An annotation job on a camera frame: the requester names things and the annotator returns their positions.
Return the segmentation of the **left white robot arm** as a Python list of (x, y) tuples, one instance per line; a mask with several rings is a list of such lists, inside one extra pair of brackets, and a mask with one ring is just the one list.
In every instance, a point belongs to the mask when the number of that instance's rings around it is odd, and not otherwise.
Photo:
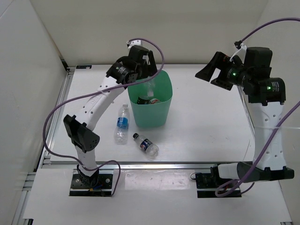
[(126, 84), (152, 77), (157, 72), (154, 55), (151, 50), (134, 46), (127, 56), (119, 58), (106, 72), (98, 95), (91, 97), (82, 109), (73, 116), (63, 119), (68, 137), (75, 146), (80, 164), (77, 171), (80, 181), (88, 188), (98, 184), (95, 147), (100, 137), (93, 132), (100, 117), (114, 99), (125, 89)]

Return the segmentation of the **blue label water bottle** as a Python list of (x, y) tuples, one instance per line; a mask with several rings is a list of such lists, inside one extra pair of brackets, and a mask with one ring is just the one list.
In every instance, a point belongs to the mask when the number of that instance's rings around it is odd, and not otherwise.
[(123, 104), (119, 110), (116, 128), (114, 131), (114, 141), (118, 145), (125, 145), (128, 141), (129, 118), (130, 113), (128, 104)]

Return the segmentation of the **black label small bottle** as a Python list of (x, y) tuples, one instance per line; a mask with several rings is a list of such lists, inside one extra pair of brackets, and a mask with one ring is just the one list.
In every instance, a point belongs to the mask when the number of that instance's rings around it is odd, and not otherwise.
[(150, 97), (146, 95), (140, 95), (137, 99), (137, 105), (147, 105), (149, 103)]

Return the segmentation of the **small Pepsi bottle black cap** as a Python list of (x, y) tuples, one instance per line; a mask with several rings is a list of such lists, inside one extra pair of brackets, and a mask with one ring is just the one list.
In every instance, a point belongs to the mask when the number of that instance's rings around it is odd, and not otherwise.
[(145, 136), (134, 133), (133, 139), (136, 145), (148, 156), (156, 157), (158, 155), (159, 147)]

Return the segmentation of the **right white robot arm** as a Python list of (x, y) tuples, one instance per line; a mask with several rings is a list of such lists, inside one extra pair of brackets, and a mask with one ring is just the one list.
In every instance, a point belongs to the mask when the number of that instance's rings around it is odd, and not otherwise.
[(272, 50), (265, 47), (248, 48), (244, 60), (216, 52), (204, 69), (195, 75), (225, 90), (231, 90), (234, 85), (241, 87), (252, 112), (253, 160), (219, 164), (217, 172), (210, 176), (215, 187), (222, 187), (228, 179), (249, 183), (294, 178), (294, 170), (286, 165), (279, 128), (286, 101), (285, 83), (281, 78), (270, 76), (271, 59)]

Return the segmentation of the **clear unlabelled plastic bottle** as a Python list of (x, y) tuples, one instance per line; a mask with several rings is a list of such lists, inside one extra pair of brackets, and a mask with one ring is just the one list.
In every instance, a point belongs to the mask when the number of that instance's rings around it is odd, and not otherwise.
[(150, 81), (145, 83), (145, 88), (147, 91), (147, 97), (153, 98), (154, 97), (154, 88), (155, 88), (155, 81), (154, 79), (151, 79)]

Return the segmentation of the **red label red cap bottle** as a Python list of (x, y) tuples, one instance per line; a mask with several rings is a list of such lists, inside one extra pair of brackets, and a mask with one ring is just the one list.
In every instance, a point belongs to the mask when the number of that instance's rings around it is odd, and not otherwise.
[(160, 103), (161, 101), (157, 98), (152, 98), (149, 100), (149, 104), (150, 105), (153, 105), (153, 104), (157, 104), (157, 103)]

